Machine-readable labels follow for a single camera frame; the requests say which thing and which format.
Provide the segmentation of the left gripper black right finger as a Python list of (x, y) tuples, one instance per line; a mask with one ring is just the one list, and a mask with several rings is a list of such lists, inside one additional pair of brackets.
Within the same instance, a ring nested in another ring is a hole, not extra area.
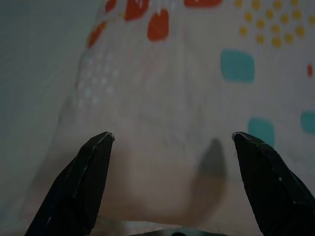
[(247, 198), (264, 236), (315, 236), (315, 197), (267, 143), (244, 132), (232, 139)]

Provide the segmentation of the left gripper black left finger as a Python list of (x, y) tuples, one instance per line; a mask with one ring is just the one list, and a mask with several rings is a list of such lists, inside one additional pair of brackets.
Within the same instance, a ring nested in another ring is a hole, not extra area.
[(90, 138), (60, 172), (25, 236), (88, 236), (105, 189), (112, 145), (110, 132)]

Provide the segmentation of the pink pillow with coloured spots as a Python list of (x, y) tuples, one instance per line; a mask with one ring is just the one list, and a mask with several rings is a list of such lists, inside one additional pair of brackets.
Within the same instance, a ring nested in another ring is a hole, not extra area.
[(24, 215), (103, 131), (115, 136), (110, 218), (252, 220), (236, 131), (274, 147), (315, 194), (315, 0), (105, 0)]

